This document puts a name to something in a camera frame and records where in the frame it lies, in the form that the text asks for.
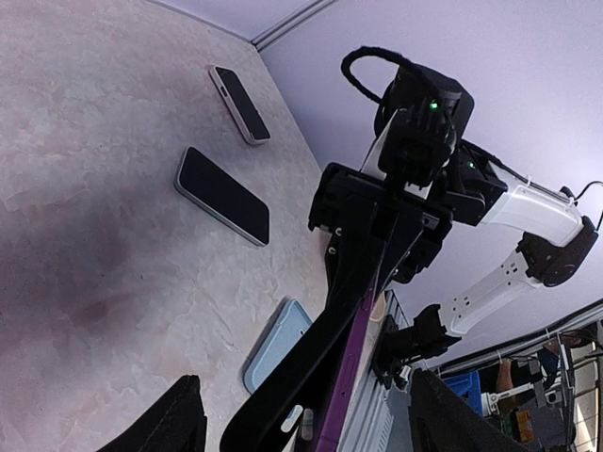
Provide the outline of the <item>light blue phone case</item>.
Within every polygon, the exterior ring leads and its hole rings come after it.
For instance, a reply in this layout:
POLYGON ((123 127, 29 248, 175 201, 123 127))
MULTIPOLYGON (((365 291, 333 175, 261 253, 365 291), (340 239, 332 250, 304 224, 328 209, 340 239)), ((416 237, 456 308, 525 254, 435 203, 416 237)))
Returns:
POLYGON ((287 299, 283 303, 242 374, 243 385, 250 394, 261 386, 312 323, 312 318, 297 299, 287 299))

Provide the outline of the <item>dark phone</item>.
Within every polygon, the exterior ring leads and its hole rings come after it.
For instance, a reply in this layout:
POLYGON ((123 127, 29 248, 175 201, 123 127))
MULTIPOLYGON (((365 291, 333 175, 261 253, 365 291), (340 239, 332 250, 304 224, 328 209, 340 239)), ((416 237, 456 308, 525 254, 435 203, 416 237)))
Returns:
POLYGON ((269 208, 199 150, 189 147, 174 179, 175 189, 255 246, 269 244, 269 208))
POLYGON ((239 76, 222 66, 211 66, 208 72, 243 139, 250 145, 268 142, 269 129, 239 76))
POLYGON ((337 450, 362 355, 367 324, 376 297, 375 283, 373 283, 367 290, 352 319, 350 334, 346 342, 335 386, 321 423, 316 451, 337 450))

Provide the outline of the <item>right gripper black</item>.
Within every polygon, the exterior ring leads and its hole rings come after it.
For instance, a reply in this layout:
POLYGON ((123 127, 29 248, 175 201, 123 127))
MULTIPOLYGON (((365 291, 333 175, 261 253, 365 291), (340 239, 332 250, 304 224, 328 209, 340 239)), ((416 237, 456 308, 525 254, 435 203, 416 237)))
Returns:
POLYGON ((308 227, 330 234, 324 315, 346 319, 379 269, 377 288, 410 282, 430 266, 451 230, 451 212, 416 195, 396 198, 384 182, 337 163, 322 172, 308 227))

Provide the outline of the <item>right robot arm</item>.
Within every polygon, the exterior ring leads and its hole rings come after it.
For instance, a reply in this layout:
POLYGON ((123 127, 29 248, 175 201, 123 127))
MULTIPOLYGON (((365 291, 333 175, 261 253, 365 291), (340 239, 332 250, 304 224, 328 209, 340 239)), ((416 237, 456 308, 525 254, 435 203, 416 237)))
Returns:
POLYGON ((521 240, 496 270, 447 305, 426 307, 383 347, 406 360, 437 357, 521 294, 571 278, 598 233, 573 195, 532 183, 463 139, 471 95, 423 66, 399 68, 377 100, 375 141, 363 164, 330 164, 309 215, 332 237, 327 305, 310 330, 312 353, 352 351, 362 311, 390 282, 429 266, 454 223, 496 224, 521 240))

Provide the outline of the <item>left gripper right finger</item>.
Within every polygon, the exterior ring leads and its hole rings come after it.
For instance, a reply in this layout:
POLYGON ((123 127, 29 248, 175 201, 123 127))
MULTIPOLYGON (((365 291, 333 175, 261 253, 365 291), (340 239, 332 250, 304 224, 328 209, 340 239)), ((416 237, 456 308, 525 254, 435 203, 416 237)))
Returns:
POLYGON ((488 424, 428 370, 417 370, 413 374, 409 422, 414 451, 526 449, 488 424))

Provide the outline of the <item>black phone case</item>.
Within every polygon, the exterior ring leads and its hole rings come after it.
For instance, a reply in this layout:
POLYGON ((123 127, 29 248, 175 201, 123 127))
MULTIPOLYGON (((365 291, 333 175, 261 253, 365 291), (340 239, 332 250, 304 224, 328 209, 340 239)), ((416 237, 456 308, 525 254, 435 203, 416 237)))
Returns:
POLYGON ((296 406, 317 421, 303 451, 316 451, 352 319, 329 320, 324 311, 234 415, 220 440, 221 451, 282 451, 295 432, 282 424, 296 406))

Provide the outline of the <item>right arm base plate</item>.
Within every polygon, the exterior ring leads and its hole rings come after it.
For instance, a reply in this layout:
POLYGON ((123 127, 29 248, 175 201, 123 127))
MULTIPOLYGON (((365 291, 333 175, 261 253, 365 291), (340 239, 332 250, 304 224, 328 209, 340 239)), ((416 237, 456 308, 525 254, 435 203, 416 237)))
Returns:
POLYGON ((399 329, 392 315, 387 315, 371 359, 371 370, 387 390, 400 388, 400 372, 405 365, 437 357, 461 341, 441 324, 439 304, 423 309, 410 327, 399 329))

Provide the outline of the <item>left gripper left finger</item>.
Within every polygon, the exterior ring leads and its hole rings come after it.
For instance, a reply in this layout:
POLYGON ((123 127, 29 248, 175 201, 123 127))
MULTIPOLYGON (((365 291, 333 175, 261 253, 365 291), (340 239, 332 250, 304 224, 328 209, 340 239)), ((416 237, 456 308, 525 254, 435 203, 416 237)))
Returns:
POLYGON ((207 417, 196 375, 184 375, 122 434, 110 452, 205 451, 207 417))

